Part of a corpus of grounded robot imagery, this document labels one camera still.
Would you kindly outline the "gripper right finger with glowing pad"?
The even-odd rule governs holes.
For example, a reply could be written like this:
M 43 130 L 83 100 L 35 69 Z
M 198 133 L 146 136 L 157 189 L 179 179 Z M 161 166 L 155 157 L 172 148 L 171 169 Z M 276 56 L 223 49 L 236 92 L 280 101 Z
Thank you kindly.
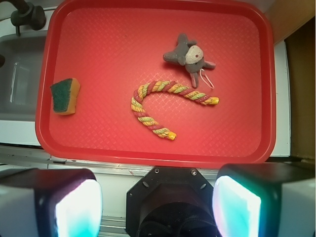
M 214 183 L 212 209 L 223 237 L 314 237 L 315 166 L 226 164 Z

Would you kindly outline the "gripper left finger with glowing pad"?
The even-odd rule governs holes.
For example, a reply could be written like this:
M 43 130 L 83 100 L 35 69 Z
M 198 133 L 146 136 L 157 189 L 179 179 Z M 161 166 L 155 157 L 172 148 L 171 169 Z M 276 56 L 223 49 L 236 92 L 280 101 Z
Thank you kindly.
M 7 169 L 0 172 L 2 237 L 96 237 L 102 190 L 81 169 Z

